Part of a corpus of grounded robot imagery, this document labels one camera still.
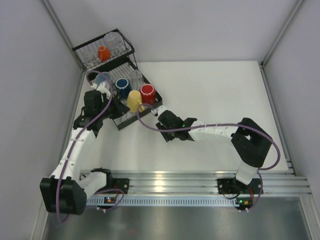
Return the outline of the black wire dish rack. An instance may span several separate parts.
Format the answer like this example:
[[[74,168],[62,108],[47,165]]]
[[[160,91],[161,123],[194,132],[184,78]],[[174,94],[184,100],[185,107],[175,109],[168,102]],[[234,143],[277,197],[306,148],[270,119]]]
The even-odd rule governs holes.
[[[98,133],[105,119],[111,119],[118,130],[137,121],[136,113],[127,106],[126,94],[149,81],[140,72],[134,46],[123,33],[114,29],[72,50],[89,86],[73,128]]]

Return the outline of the blue ceramic jug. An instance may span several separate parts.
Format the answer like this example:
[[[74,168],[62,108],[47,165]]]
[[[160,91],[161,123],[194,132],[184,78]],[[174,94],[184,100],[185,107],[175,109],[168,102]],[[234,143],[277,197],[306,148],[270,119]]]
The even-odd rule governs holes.
[[[109,72],[102,72],[95,77],[94,81],[98,86],[104,83],[104,87],[109,90],[110,84],[112,83],[112,76]]]

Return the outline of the clear glass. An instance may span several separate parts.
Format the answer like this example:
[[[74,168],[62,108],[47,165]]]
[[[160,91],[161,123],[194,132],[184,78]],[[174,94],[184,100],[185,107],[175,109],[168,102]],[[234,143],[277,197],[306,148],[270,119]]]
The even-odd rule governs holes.
[[[122,50],[122,42],[120,40],[119,34],[117,32],[109,32],[104,36],[104,40],[107,48],[110,51],[120,51]]]
[[[135,69],[130,73],[130,84],[133,90],[139,90],[144,84],[143,74],[140,70]]]
[[[84,51],[83,52],[83,59],[84,59],[84,65],[87,68],[91,68],[92,66],[95,65],[95,56],[92,54],[91,51]]]

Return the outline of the red mug black handle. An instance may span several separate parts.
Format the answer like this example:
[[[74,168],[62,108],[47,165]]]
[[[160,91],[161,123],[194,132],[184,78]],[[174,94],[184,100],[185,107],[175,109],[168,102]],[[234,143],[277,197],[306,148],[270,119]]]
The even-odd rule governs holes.
[[[146,83],[140,87],[142,102],[153,105],[156,102],[156,89],[152,84]]]

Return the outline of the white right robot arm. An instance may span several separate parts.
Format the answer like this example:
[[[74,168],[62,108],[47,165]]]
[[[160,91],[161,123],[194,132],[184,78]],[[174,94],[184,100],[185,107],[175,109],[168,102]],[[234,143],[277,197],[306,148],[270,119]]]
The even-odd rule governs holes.
[[[166,142],[173,139],[181,141],[211,141],[232,146],[241,160],[232,180],[221,185],[219,193],[238,197],[251,187],[251,182],[265,162],[273,139],[252,119],[244,117],[241,122],[231,125],[210,126],[197,118],[182,119],[165,109],[155,114],[156,127]]]

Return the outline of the dark blue mug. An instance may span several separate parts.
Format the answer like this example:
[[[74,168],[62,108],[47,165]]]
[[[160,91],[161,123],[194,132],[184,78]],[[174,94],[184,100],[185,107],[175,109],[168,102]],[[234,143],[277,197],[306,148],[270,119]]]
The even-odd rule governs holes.
[[[119,78],[115,82],[117,95],[120,99],[127,99],[132,90],[130,81],[127,78]]]

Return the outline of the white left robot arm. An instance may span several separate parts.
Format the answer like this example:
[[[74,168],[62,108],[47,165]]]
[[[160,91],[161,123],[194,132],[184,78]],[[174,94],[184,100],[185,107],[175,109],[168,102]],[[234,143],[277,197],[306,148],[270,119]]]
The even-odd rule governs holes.
[[[94,194],[127,194],[129,179],[113,178],[105,168],[94,168],[81,179],[104,119],[115,119],[128,111],[108,90],[90,90],[84,94],[84,106],[73,123],[71,138],[56,169],[40,182],[40,191],[49,213],[81,215]]]

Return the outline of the yellow mug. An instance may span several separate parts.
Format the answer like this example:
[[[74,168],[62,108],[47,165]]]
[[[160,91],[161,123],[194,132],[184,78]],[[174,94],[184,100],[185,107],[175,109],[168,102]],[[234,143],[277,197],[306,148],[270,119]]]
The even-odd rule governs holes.
[[[132,113],[136,113],[137,111],[143,112],[145,110],[144,106],[140,106],[142,104],[142,96],[138,90],[131,90],[127,97],[127,106],[129,107]]]

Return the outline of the orange small cup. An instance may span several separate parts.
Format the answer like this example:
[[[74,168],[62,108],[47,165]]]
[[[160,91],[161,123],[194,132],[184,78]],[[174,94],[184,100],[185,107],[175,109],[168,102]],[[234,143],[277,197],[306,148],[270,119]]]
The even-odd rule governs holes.
[[[111,58],[111,53],[110,53],[109,49],[104,45],[101,45],[98,47],[97,54],[98,54],[98,58],[101,63],[103,63]]]

